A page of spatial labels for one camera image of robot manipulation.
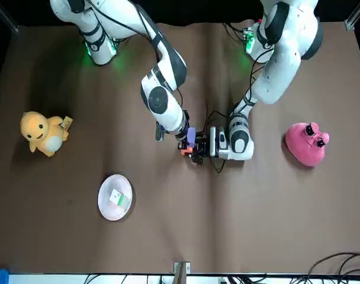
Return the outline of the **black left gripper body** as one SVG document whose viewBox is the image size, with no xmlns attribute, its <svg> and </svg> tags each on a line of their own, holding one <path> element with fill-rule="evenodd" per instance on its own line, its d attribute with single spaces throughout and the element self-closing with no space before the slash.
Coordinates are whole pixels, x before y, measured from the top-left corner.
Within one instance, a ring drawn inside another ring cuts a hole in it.
<svg viewBox="0 0 360 284">
<path fill-rule="evenodd" d="M 197 145 L 197 151 L 203 151 L 205 153 L 204 158 L 210 157 L 210 136 L 202 131 L 202 143 Z"/>
</svg>

